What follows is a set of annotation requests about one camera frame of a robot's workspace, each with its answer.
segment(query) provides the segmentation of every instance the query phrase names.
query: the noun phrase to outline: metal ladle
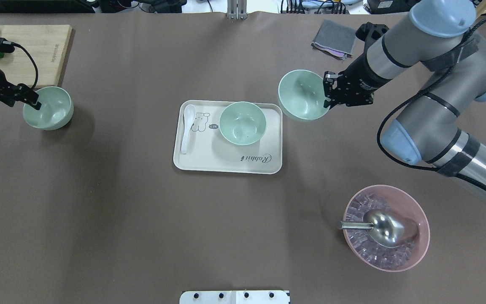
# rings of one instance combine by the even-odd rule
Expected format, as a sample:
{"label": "metal ladle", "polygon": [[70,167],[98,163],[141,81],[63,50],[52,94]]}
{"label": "metal ladle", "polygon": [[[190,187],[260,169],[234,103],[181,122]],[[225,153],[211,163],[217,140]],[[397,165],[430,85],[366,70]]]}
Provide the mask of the metal ladle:
{"label": "metal ladle", "polygon": [[417,236],[417,223],[395,212],[383,209],[369,210],[363,222],[339,221],[338,229],[365,229],[378,244],[395,248],[406,244]]}

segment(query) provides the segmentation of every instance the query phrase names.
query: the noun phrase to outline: spoon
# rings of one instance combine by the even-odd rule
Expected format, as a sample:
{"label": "spoon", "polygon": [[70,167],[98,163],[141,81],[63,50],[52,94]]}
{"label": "spoon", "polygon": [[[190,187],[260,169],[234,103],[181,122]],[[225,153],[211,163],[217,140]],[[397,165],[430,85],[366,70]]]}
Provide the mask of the spoon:
{"label": "spoon", "polygon": [[191,132],[191,127],[194,124],[194,119],[196,117],[196,107],[193,104],[189,104],[185,107],[183,111],[183,126],[185,130],[183,132],[183,140],[181,141],[181,153],[187,154],[187,146],[189,145],[189,133]]}
{"label": "spoon", "polygon": [[417,236],[417,223],[395,212],[382,209],[369,210],[363,222],[339,221],[338,229],[365,229],[378,244],[395,248],[406,244]]}

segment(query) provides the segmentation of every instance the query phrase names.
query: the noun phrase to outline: wooden cutting board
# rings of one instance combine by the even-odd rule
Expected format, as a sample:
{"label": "wooden cutting board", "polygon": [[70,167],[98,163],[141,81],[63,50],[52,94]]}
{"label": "wooden cutting board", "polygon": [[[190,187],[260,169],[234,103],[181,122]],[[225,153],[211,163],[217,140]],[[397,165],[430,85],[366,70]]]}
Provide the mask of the wooden cutting board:
{"label": "wooden cutting board", "polygon": [[[0,25],[0,37],[23,46],[39,69],[37,89],[58,85],[69,46],[70,25]],[[16,48],[0,58],[0,69],[12,84],[35,81],[35,68],[23,50]]]}

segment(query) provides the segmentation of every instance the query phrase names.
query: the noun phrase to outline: mint green bowl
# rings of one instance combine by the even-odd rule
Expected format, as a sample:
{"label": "mint green bowl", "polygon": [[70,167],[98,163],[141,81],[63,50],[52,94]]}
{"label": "mint green bowl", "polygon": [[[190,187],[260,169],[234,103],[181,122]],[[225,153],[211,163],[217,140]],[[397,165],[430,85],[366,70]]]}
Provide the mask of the mint green bowl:
{"label": "mint green bowl", "polygon": [[40,110],[24,105],[25,122],[41,130],[55,130],[66,125],[74,113],[74,105],[69,93],[60,87],[45,87],[37,90]]}
{"label": "mint green bowl", "polygon": [[278,105],[297,121],[312,121],[327,113],[324,85],[320,75],[307,70],[287,73],[278,83]]}
{"label": "mint green bowl", "polygon": [[266,115],[250,102],[235,102],[226,106],[219,119],[220,133],[227,141],[247,146],[259,141],[266,132]]}

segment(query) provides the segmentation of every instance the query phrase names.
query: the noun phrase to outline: brown table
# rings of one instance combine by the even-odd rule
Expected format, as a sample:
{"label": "brown table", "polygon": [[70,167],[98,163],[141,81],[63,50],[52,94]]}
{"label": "brown table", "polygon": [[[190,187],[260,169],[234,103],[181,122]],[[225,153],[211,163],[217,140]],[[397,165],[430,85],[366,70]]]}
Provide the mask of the brown table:
{"label": "brown table", "polygon": [[[353,28],[399,16],[0,15],[70,24],[61,86],[71,123],[39,131],[0,102],[0,303],[178,303],[184,290],[285,289],[292,303],[486,303],[486,205],[454,179],[389,161],[380,121],[429,73],[417,66],[373,106],[284,117],[274,175],[181,171],[179,106],[190,99],[277,103],[294,69],[342,71],[314,50],[324,19]],[[357,42],[356,54],[363,43]],[[459,126],[486,144],[486,103]],[[431,228],[426,257],[378,271],[333,222],[375,184],[411,194]]]}

